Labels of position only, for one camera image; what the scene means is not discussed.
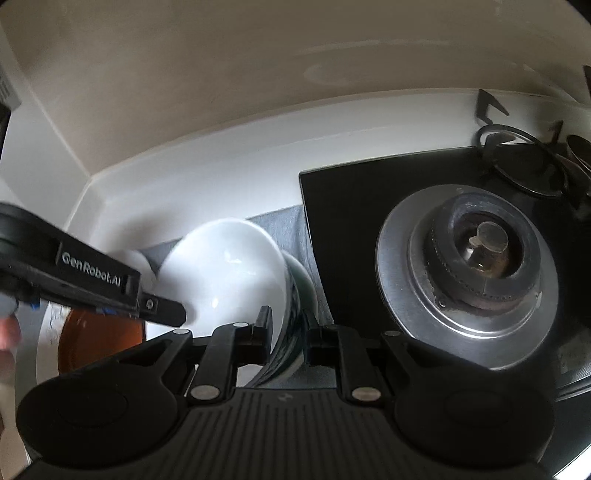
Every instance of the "ribbed black surface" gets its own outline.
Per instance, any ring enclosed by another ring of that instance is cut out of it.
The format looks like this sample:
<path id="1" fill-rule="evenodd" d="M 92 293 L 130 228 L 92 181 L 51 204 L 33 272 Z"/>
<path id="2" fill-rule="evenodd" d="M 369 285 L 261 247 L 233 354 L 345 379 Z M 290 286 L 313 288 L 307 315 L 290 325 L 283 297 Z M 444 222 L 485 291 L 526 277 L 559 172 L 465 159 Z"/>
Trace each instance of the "ribbed black surface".
<path id="1" fill-rule="evenodd" d="M 38 461 L 20 480 L 542 479 L 535 465 L 499 472 L 443 466 L 413 451 L 383 412 L 344 403 L 335 390 L 236 390 L 198 407 L 171 440 L 136 462 L 75 471 Z"/>

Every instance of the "brown bowl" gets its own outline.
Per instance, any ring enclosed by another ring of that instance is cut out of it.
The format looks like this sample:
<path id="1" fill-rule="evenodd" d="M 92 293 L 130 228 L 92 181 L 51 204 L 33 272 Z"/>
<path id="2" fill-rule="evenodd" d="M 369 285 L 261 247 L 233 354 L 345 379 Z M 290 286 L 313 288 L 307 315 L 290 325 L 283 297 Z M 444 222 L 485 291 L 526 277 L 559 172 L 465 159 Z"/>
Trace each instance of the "brown bowl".
<path id="1" fill-rule="evenodd" d="M 144 339 L 141 320 L 72 310 L 61 331 L 57 347 L 60 374 L 122 352 Z"/>

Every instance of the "screw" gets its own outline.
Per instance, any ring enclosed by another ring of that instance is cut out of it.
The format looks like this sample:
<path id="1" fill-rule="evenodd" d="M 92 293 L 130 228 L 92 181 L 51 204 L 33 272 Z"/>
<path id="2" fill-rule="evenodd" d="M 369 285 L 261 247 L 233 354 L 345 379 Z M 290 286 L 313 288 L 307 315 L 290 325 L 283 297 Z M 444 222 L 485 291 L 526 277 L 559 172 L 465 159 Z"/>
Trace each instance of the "screw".
<path id="1" fill-rule="evenodd" d="M 376 401 L 382 396 L 380 390 L 374 387 L 357 387 L 351 392 L 351 396 L 355 400 L 368 402 Z"/>
<path id="2" fill-rule="evenodd" d="M 191 396 L 197 400 L 213 400 L 218 398 L 220 389 L 213 385 L 198 385 L 191 389 Z"/>

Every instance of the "bowl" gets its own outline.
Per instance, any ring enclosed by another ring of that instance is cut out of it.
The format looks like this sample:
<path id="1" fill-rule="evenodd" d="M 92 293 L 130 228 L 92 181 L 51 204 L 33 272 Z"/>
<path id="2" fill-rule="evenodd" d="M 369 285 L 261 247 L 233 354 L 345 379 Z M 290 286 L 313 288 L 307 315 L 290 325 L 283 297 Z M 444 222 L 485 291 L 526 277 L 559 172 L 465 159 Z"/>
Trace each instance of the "bowl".
<path id="1" fill-rule="evenodd" d="M 242 367 L 237 385 L 254 386 L 269 369 L 281 365 L 278 340 L 299 313 L 299 297 L 275 241 L 247 220 L 222 219 L 190 232 L 169 253 L 154 294 L 181 302 L 187 310 L 183 328 L 194 337 L 210 336 L 220 325 L 254 323 L 263 305 L 272 313 L 271 360 L 267 366 Z M 172 330 L 146 322 L 146 339 Z"/>

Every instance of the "black glass cooktop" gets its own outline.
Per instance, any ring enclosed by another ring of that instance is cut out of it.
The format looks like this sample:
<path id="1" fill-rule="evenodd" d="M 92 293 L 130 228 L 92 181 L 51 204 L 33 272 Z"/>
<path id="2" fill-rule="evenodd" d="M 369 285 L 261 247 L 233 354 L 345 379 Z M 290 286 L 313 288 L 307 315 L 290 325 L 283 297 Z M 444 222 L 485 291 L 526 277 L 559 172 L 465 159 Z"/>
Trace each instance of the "black glass cooktop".
<path id="1" fill-rule="evenodd" d="M 533 145 L 498 148 L 517 168 L 539 161 Z M 488 190 L 522 210 L 544 236 L 556 263 L 561 290 L 554 335 L 558 330 L 562 336 L 573 329 L 572 324 L 578 324 L 576 320 L 585 320 L 591 310 L 586 307 L 591 268 L 589 222 L 576 220 L 564 198 L 532 197 L 498 174 L 485 171 L 476 149 L 467 147 L 300 174 L 314 256 L 336 323 L 353 326 L 366 338 L 392 328 L 393 319 L 382 301 L 375 270 L 380 229 L 402 199 L 446 183 Z"/>

